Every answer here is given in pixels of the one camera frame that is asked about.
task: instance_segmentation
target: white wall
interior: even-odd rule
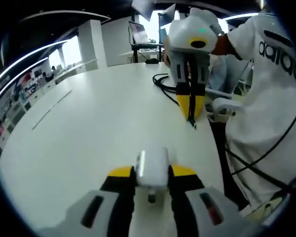
[[[102,37],[108,66],[127,63],[127,57],[119,56],[131,51],[128,42],[128,21],[131,17],[121,18],[102,25]]]

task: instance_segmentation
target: white t-shirt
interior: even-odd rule
[[[244,112],[237,112],[226,125],[230,150],[247,163],[264,155],[296,116],[296,61],[264,42],[256,31],[255,17],[227,34],[242,59],[254,60],[253,83],[243,101]],[[227,160],[231,172],[244,167],[232,156],[227,155]],[[296,123],[255,167],[286,184],[296,177]],[[280,190],[249,169],[233,177],[252,209]]]

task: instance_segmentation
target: laptop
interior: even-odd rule
[[[158,43],[150,43],[146,30],[144,28],[144,26],[142,24],[133,22],[133,21],[129,21],[129,27],[131,29],[135,44],[151,44],[151,45],[157,45],[157,46],[162,46],[162,44],[158,44]]]

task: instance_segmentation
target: hand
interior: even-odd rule
[[[163,62],[164,64],[169,68],[170,67],[170,60],[168,57],[168,52],[169,52],[169,38],[166,37],[163,41],[164,45],[164,52],[163,52]]]

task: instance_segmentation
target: window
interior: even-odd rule
[[[63,44],[63,54],[66,67],[70,64],[82,61],[78,36],[71,38],[68,42]]]
[[[49,55],[48,60],[49,60],[50,68],[52,66],[57,68],[58,65],[61,65],[61,59],[60,59],[60,56],[59,56],[59,51],[56,49],[54,52],[52,52]]]
[[[159,20],[158,20],[158,13],[162,13],[163,10],[156,10],[153,11],[151,15],[150,22],[147,21],[142,15],[139,15],[139,23],[142,24],[146,30],[146,33],[148,35],[149,39],[155,40],[157,43],[159,43],[159,32],[158,32],[158,25],[159,25]],[[179,11],[175,11],[174,14],[174,19],[179,20],[180,19],[180,14]],[[169,29],[170,29],[171,23],[162,26],[162,29],[166,29],[167,34],[169,34]]]
[[[219,23],[219,25],[221,26],[221,28],[222,28],[222,31],[225,33],[225,34],[227,34],[228,32],[229,32],[229,27],[228,27],[228,23],[225,21],[225,20],[223,20],[223,19],[220,19],[220,18],[218,18],[218,23]]]

